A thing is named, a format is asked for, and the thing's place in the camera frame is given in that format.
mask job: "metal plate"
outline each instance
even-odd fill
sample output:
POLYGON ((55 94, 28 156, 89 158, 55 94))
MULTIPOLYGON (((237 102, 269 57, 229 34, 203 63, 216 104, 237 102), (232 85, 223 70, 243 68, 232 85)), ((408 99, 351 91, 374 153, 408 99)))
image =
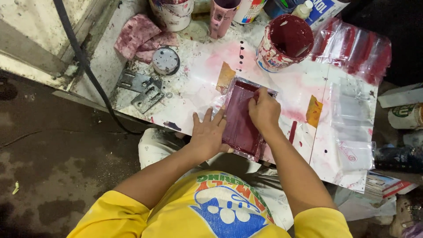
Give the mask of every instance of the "metal plate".
POLYGON ((132 100, 132 105, 135 106, 141 113, 148 111, 154 104, 160 101, 165 94, 160 90, 156 84, 151 83, 147 86, 146 90, 141 92, 132 100))
POLYGON ((124 70, 117 83, 118 87, 128 89, 131 91, 142 93, 150 84, 156 84, 157 87, 162 86, 162 82, 159 80, 153 80, 150 76, 135 73, 130 70, 124 70))

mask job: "cup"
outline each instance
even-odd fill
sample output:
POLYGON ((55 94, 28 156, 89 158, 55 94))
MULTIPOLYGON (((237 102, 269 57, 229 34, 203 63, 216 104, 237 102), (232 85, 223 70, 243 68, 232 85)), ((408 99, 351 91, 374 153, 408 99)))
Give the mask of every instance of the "cup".
POLYGON ((211 0, 210 37, 218 39, 228 31, 241 0, 211 0))
POLYGON ((284 14, 273 19, 264 29, 256 51, 256 62, 265 71, 277 73, 303 61, 313 48, 310 26, 301 18, 284 14))

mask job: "paint bucket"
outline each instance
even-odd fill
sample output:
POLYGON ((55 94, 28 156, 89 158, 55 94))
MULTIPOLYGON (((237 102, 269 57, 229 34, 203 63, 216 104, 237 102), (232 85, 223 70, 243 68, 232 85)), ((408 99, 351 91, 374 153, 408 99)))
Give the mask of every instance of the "paint bucket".
POLYGON ((149 0, 160 25, 168 31, 185 29, 191 21, 194 0, 149 0))
POLYGON ((233 17, 241 4, 241 0, 211 0, 210 37, 223 37, 231 26, 233 17))
POLYGON ((395 129, 423 129, 423 103, 394 107, 388 120, 395 129))
POLYGON ((256 62, 263 70, 277 73, 303 61, 313 44, 313 32, 303 19, 280 15, 264 29, 264 37, 256 50, 256 62))
POLYGON ((242 0, 233 20, 240 24, 250 24, 258 16, 267 0, 242 0))

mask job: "black cable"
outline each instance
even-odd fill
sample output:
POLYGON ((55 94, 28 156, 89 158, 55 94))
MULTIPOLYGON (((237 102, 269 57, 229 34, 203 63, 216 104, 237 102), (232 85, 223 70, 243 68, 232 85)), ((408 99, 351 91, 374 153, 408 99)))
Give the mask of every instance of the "black cable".
POLYGON ((132 134, 132 135, 141 135, 140 132, 132 132, 124 127, 122 123, 119 121, 117 116, 115 115, 115 112, 113 111, 112 105, 110 104, 109 99, 107 98, 106 93, 104 92, 103 88, 99 84, 99 82, 96 79, 96 76, 94 76, 93 72, 91 71, 90 65, 88 63, 88 59, 85 56, 85 54, 82 52, 77 38, 75 36, 74 30, 72 29, 72 25, 69 21, 68 14, 66 13, 65 6, 63 4, 62 0, 53 0, 54 5, 56 6, 57 14, 59 14, 60 21, 62 22, 63 28, 65 29, 66 35, 69 38, 69 41, 71 43, 72 48, 74 49, 75 56, 77 57, 78 61, 80 62, 81 67, 85 70, 85 73, 87 74, 90 81, 93 83, 94 87, 99 92, 100 96, 102 97, 104 103, 106 104, 107 110, 109 111, 110 115, 112 116, 113 120, 115 120, 116 124, 120 128, 122 128, 125 132, 132 134))

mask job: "pink cup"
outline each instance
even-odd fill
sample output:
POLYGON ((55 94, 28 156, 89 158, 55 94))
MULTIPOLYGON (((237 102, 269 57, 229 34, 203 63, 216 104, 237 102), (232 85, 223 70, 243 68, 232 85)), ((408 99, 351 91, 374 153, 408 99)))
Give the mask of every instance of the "pink cup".
POLYGON ((218 39, 228 31, 241 0, 211 0, 210 37, 218 39))

